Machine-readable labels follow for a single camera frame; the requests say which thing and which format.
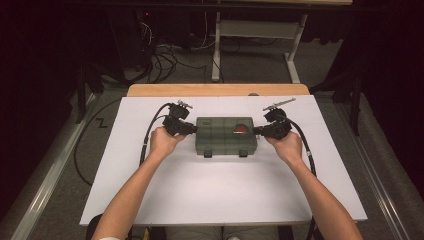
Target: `finger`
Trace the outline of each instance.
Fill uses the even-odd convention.
[[[185,137],[186,135],[178,134],[174,138],[177,139],[178,142],[181,142],[182,140],[184,140]]]
[[[271,144],[274,144],[275,142],[277,142],[277,139],[275,139],[275,138],[265,137],[265,139],[266,139],[267,142],[269,142]]]

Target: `green plastic box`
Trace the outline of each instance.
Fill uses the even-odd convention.
[[[213,155],[253,155],[258,143],[251,117],[198,117],[196,152],[205,158]]]

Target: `person's left hand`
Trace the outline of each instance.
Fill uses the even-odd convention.
[[[164,127],[158,127],[151,134],[150,154],[157,154],[164,159],[185,137],[186,135],[171,136]]]

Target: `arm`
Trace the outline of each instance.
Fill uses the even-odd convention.
[[[125,239],[156,169],[184,138],[169,135],[163,127],[152,132],[149,155],[109,203],[92,239]]]
[[[362,239],[352,217],[343,205],[309,171],[302,160],[302,141],[296,133],[289,132],[282,140],[267,138],[278,156],[289,166],[311,207],[318,228],[327,240]]]

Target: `gray carpet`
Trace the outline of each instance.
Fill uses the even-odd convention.
[[[313,86],[321,82],[337,53],[340,43],[330,43],[322,46],[318,42],[302,43],[295,58],[296,67],[302,83]],[[225,83],[284,83],[288,82],[287,68],[284,65],[281,49],[288,48],[287,42],[277,42],[271,45],[242,43],[237,53],[238,43],[228,40],[223,43],[222,75]],[[210,82],[211,51],[201,50],[190,53],[174,49],[178,60],[191,66],[206,65],[206,73],[201,69],[188,68],[178,65],[176,72],[163,83],[203,83]],[[126,89],[107,85],[106,91],[100,96],[96,105],[97,110],[115,99],[125,96]],[[318,105],[327,123],[336,147],[347,167],[348,173],[358,191],[362,204],[368,215],[368,220],[358,223],[364,239],[397,239],[393,236],[390,225],[381,210],[380,203],[370,187],[369,178],[360,161],[360,155],[350,136],[350,130],[345,126],[344,119],[339,113],[338,106],[332,103],[328,93],[316,95]],[[107,143],[119,103],[114,103],[101,111],[84,132],[76,151],[78,166],[82,175],[92,182]],[[75,111],[67,126],[73,124]],[[367,154],[378,171],[393,204],[407,229],[410,239],[424,239],[424,208],[417,191],[409,181],[406,173],[397,162],[393,151],[385,140],[378,124],[373,118],[372,111],[362,99],[360,114],[361,140],[366,146]],[[0,239],[10,239],[28,208],[35,192],[39,188],[43,176],[46,175],[54,159],[49,156],[60,149],[55,148],[69,137],[64,130],[58,136],[49,154],[46,155],[39,168],[31,177],[21,196],[15,202],[9,214],[1,223]],[[31,239],[83,239],[85,227],[79,226],[79,220],[90,192],[90,187],[84,183],[76,172],[74,159],[68,160],[63,174],[56,185],[44,212],[42,213]],[[304,239],[308,226],[294,226],[295,239]],[[137,228],[140,235],[142,228]]]

